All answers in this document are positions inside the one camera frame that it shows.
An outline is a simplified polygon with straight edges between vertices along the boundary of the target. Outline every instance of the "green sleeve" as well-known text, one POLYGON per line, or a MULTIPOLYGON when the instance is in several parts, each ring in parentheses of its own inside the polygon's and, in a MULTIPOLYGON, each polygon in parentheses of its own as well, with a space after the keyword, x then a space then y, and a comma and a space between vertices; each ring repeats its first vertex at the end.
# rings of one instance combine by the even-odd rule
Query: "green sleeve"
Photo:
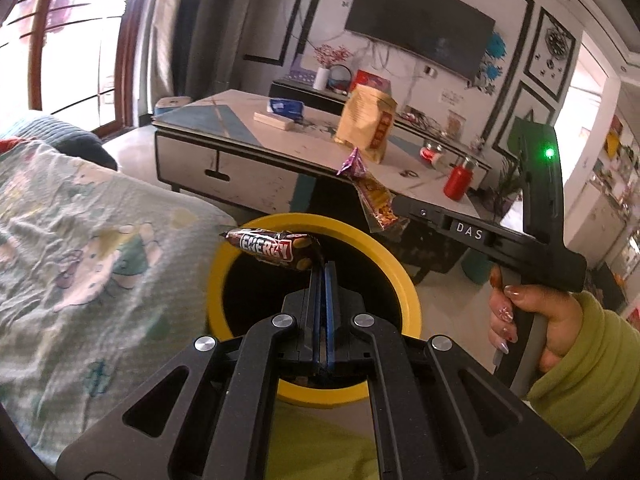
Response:
POLYGON ((578 338, 527 400, 591 467, 640 399, 640 333, 588 292, 575 298, 584 313, 578 338))
POLYGON ((276 402, 266 480, 378 480, 372 440, 276 402))

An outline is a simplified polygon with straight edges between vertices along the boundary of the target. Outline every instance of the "hand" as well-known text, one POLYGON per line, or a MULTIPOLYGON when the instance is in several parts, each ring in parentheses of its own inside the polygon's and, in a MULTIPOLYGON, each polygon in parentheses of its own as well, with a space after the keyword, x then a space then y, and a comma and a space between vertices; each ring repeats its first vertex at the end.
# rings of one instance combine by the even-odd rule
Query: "hand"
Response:
POLYGON ((582 328, 582 307, 570 294, 541 285, 509 285, 502 290, 502 273, 497 266, 491 270, 489 280, 494 288, 489 298, 489 341, 498 350, 509 353, 506 341, 515 343, 518 340, 513 323, 514 305, 526 312, 542 314, 549 324, 538 368, 547 373, 574 345, 582 328))

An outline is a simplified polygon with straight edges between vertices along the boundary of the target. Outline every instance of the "red bottle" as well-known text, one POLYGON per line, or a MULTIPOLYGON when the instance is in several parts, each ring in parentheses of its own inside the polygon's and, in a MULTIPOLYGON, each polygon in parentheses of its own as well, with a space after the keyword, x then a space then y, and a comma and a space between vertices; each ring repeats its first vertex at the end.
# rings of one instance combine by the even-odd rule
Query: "red bottle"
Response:
POLYGON ((475 160, 470 157, 465 157, 465 161, 451 171, 449 179, 444 185, 444 194, 456 202, 460 200, 469 188, 469 184, 471 184, 475 166, 475 160))

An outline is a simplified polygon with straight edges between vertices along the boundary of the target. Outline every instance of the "picture frame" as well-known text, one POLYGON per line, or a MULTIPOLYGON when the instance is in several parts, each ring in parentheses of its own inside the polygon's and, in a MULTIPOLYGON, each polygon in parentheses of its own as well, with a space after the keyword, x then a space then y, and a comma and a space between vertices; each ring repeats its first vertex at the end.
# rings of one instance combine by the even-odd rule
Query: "picture frame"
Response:
POLYGON ((546 101, 533 88, 521 81, 507 111, 507 116, 502 127, 495 137, 493 148, 496 152, 508 158, 516 159, 516 155, 510 151, 508 141, 513 129, 514 118, 532 121, 540 124, 550 124, 556 113, 555 108, 546 101))
POLYGON ((575 47, 574 36, 542 7, 524 73, 556 102, 566 87, 575 47))

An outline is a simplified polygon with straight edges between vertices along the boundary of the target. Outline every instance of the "pillow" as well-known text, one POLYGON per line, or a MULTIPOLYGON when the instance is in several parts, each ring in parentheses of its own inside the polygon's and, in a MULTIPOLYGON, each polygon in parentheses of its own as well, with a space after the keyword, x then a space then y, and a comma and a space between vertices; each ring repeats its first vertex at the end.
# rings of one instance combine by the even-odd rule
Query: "pillow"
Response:
POLYGON ((118 170, 116 161, 102 147, 102 142, 95 134, 38 110, 29 110, 8 129, 0 132, 0 139, 7 137, 33 137, 46 142, 63 155, 77 156, 104 168, 118 170))

